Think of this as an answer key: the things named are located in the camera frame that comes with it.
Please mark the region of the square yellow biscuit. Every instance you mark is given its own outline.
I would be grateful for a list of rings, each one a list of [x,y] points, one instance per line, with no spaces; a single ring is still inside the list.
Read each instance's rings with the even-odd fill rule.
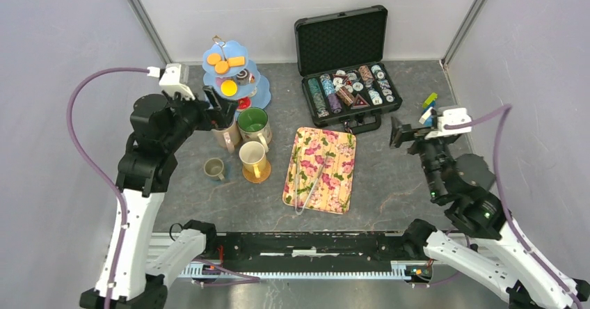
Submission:
[[[228,66],[230,68],[236,68],[236,67],[241,67],[244,66],[246,64],[246,57],[245,56],[235,56],[235,57],[229,57],[227,59],[227,63]]]

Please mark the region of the yellow mug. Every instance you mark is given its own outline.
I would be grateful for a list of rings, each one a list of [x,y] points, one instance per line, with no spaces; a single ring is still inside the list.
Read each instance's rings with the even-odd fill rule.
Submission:
[[[244,143],[239,150],[239,158],[247,168],[253,168],[255,171],[262,169],[266,163],[266,149],[257,141],[249,141]]]

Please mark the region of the round orange biscuit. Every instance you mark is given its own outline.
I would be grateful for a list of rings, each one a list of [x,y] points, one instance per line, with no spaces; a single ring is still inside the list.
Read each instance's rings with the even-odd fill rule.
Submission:
[[[225,74],[229,71],[230,66],[229,63],[227,61],[219,61],[215,64],[214,66],[214,70],[216,74]]]
[[[221,62],[223,60],[223,57],[216,52],[210,53],[207,57],[206,57],[206,62],[209,65],[215,66],[217,63]]]

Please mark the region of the blue smiley coaster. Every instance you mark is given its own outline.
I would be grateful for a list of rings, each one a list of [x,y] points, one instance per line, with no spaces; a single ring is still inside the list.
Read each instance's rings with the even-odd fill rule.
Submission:
[[[230,181],[231,181],[231,175],[228,170],[228,167],[225,165],[225,180],[224,181],[217,181],[217,182],[230,182]]]

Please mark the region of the red glazed donut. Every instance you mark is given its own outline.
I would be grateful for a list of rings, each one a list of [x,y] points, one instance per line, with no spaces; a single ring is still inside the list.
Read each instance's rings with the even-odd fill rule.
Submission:
[[[249,109],[251,107],[251,98],[249,97],[243,97],[241,99],[238,100],[238,107],[237,110],[238,111],[244,111],[246,109]]]

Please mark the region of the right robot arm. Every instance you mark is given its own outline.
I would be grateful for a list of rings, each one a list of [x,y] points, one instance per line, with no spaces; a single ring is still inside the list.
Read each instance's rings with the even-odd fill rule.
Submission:
[[[430,109],[429,127],[392,119],[390,147],[409,143],[420,158],[430,201],[445,208],[466,245],[415,219],[404,231],[402,251],[442,262],[484,286],[510,308],[580,308],[589,300],[589,283],[571,278],[553,265],[520,229],[505,205],[499,162],[488,164],[473,153],[453,157],[449,146],[476,124],[463,107]]]

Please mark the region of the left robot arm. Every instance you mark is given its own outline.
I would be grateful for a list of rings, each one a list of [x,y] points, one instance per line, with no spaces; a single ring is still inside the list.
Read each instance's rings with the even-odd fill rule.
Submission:
[[[148,258],[155,218],[177,167],[175,153],[196,131],[229,127],[238,104],[211,86],[199,99],[181,63],[148,67],[144,73],[158,79],[161,92],[134,103],[133,130],[117,177],[107,180],[117,200],[109,250],[95,286],[80,296],[82,308],[162,308],[171,284],[191,261],[218,251],[216,227],[190,220],[159,257]]]

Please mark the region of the chocolate swirl cake roll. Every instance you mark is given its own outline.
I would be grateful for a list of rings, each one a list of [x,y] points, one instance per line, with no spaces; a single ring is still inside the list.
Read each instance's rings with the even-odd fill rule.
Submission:
[[[255,76],[248,69],[243,69],[235,76],[235,81],[238,86],[245,86],[255,82]]]

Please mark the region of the small beige cup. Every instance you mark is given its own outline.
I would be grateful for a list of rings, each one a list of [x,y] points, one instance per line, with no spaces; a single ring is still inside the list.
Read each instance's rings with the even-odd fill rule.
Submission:
[[[225,180],[225,164],[222,159],[211,158],[203,165],[204,173],[207,177],[216,181]]]

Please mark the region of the floral rectangular tray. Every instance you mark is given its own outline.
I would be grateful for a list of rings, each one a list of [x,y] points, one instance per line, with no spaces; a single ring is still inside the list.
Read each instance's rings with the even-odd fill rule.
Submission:
[[[294,194],[303,204],[320,166],[328,156],[317,190],[306,209],[331,214],[349,211],[356,164],[356,136],[327,129],[299,127],[287,167],[282,193],[284,204],[294,207]]]

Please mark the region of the beige mug purple inside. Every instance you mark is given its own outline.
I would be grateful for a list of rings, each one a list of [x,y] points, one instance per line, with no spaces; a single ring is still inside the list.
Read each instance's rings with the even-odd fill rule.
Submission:
[[[234,153],[242,141],[241,132],[239,131],[236,120],[233,120],[229,127],[213,129],[212,132],[218,144],[229,153]]]

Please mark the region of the green-inside floral mug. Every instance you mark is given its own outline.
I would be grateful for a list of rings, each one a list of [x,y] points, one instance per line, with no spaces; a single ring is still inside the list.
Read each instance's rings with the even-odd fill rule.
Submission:
[[[268,113],[261,108],[252,107],[242,111],[237,118],[237,126],[245,142],[261,143],[265,152],[269,151],[272,131]]]

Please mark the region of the silver serving tongs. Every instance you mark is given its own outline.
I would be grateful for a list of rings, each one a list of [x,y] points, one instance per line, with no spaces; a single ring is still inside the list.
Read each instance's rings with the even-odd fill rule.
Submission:
[[[328,156],[325,157],[323,164],[320,166],[317,176],[314,179],[314,181],[312,182],[312,186],[310,187],[310,190],[308,191],[308,194],[301,206],[299,205],[298,193],[295,192],[295,194],[294,194],[294,210],[295,210],[295,213],[297,216],[300,216],[304,213],[305,208],[307,207],[311,197],[313,196],[313,194],[317,190],[318,183],[324,173],[324,169],[326,167],[327,162],[328,162]]]

